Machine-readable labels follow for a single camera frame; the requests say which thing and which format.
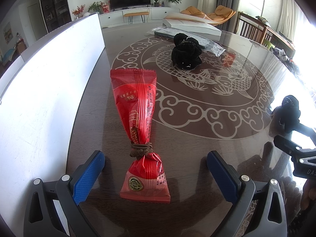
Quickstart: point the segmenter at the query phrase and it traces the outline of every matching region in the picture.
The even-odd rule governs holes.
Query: brown hair tie
[[[136,144],[131,141],[131,147],[132,151],[130,153],[130,156],[136,157],[136,159],[138,160],[140,160],[144,155],[154,152],[151,142],[148,142],[146,144]]]

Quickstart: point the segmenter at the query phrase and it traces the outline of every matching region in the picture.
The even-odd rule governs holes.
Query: blue textured pad
[[[238,187],[234,180],[230,177],[227,170],[218,160],[213,152],[207,155],[207,167],[212,173],[217,185],[219,186],[226,201],[233,205],[238,200]]]
[[[101,173],[101,170],[104,168],[104,163],[104,154],[102,152],[99,152],[91,161],[86,171],[81,175],[79,180],[74,185],[74,194],[72,197],[77,205],[80,202],[85,201],[88,197],[92,186]]]

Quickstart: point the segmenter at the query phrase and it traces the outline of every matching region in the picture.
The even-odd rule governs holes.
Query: fish design
[[[157,66],[166,73],[175,76],[179,81],[192,89],[204,91],[208,89],[203,84],[218,84],[218,88],[214,87],[213,93],[219,95],[232,95],[236,90],[238,93],[252,99],[246,92],[251,85],[251,77],[241,65],[232,66],[230,68],[223,67],[220,63],[214,63],[207,57],[201,57],[202,62],[211,64],[214,69],[201,69],[200,73],[193,73],[188,70],[182,70],[171,64],[171,53],[174,45],[160,47],[153,53],[153,57],[146,59],[143,64],[150,62],[156,63]]]

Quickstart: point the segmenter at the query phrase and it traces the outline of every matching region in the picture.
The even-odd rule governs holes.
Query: white plant pot
[[[169,2],[169,7],[175,8],[177,6],[177,3],[175,2]]]

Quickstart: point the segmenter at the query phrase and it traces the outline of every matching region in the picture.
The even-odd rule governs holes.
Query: dining table
[[[293,163],[273,144],[286,136],[315,148],[306,136],[284,133],[277,113],[287,95],[295,96],[300,122],[315,127],[316,109],[305,87],[264,46],[222,31],[213,40],[225,51],[202,50],[192,71],[173,65],[172,39],[154,36],[161,23],[102,30],[103,50],[83,93],[71,134],[66,173],[72,174],[94,150],[105,166],[80,208],[100,236],[209,237],[232,204],[225,201],[206,165],[216,150],[240,175],[279,183],[289,224],[300,211],[306,179],[293,175]],[[157,74],[150,141],[165,170],[170,204],[120,198],[125,174],[135,158],[116,108],[111,69],[150,69]],[[253,201],[236,233],[242,236],[256,207]]]

